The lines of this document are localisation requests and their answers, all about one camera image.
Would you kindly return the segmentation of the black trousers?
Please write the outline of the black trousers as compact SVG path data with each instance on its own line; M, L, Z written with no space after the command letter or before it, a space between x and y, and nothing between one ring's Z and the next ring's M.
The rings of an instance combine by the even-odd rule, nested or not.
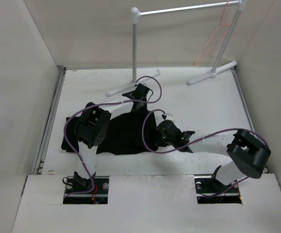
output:
M106 152L126 155L147 152L142 136L145 138L146 145L156 151L158 149L156 146L157 126L154 114L146 120L144 133L142 133L142 125L148 113L147 110L140 110L113 118L109 123L105 139L97 147L96 154Z

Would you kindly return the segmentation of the pink wire hanger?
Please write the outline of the pink wire hanger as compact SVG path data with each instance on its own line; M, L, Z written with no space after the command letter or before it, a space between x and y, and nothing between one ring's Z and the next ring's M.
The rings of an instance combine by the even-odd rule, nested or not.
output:
M195 58L193 65L197 66L217 45L218 43L226 36L229 27L231 26L231 22L227 22L224 20L224 15L226 12L227 7L230 4L230 0L227 1L225 4L219 24L211 37L208 39L206 44L204 45L203 49L201 52L198 54L198 56Z

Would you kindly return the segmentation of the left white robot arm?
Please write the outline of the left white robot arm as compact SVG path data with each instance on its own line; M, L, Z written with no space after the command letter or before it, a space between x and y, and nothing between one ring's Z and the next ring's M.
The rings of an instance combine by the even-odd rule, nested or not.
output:
M66 118L61 148L75 153L83 171L73 178L63 178L68 193L90 193L95 184L95 157L98 153L114 155L138 154L156 150L156 121L153 116L142 128L148 114L147 94L151 89L138 84L118 100L106 103L89 102L84 109Z

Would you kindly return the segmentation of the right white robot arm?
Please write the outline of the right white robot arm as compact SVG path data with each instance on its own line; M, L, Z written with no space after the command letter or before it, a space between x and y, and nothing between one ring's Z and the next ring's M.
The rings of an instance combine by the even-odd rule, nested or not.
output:
M232 129L196 136L195 131L182 132L171 120L162 121L157 127L159 147L173 146L180 152L213 153L228 156L231 162L219 165L213 172L209 186L221 192L235 181L248 177L259 179L271 155L266 142L256 138L247 129Z

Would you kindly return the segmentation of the white clothes rack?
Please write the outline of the white clothes rack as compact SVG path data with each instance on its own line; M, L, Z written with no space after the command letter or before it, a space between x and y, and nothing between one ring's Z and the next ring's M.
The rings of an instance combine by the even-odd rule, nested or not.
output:
M213 64L212 68L209 69L206 73L192 77L191 79L189 79L187 81L187 84L194 85L194 84L200 83L202 81L205 81L207 79L213 79L217 75L234 68L237 65L236 61L232 61L223 66L220 66L219 63L226 50L226 47L232 36L232 33L238 22L238 19L246 6L246 3L247 3L246 0L228 0L225 2L168 8L168 9L146 11L146 12L141 12L141 11L139 11L138 8L133 7L131 9L131 16L132 16L132 79L130 82L128 82L124 85L120 85L114 89L107 91L106 96L108 96L108 97L114 96L118 93L121 93L121 92L133 87L136 84L136 79L137 79L137 25L138 25L139 19L141 17L145 17L145 16L161 15L161 14L167 14L167 13L184 12L184 11L192 11L192 10L207 9L207 8L210 9L210 8L222 7L223 9L225 9L228 6L237 6L237 10L236 10L234 17L232 19L232 22L230 24L224 25L222 23L222 20L219 22L219 25L218 25L219 28L226 26L228 28L228 30L226 32L223 43L221 45L221 48L218 52L218 55L215 59L215 62Z

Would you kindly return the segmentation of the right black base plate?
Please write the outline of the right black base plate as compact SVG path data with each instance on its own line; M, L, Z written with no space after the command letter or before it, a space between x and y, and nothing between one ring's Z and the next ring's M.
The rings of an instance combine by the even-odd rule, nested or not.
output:
M242 204L237 186L224 185L213 178L195 177L198 204Z

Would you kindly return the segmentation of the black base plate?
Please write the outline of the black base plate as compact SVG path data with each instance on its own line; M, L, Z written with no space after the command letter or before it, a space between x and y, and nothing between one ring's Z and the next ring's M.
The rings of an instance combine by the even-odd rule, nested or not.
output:
M63 204L107 204L109 192L109 176L96 176L94 178L95 187L91 192L78 193L84 191L84 187L74 177L63 178L65 194Z
M242 204L237 186L224 185L213 178L195 177L198 204Z

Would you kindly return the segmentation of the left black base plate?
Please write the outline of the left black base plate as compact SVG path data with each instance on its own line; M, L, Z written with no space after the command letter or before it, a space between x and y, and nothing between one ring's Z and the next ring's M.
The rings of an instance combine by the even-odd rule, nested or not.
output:
M96 176L94 178L95 187L91 192L78 193L84 191L84 187L74 177L63 178L65 194L63 204L107 204L109 192L109 176Z

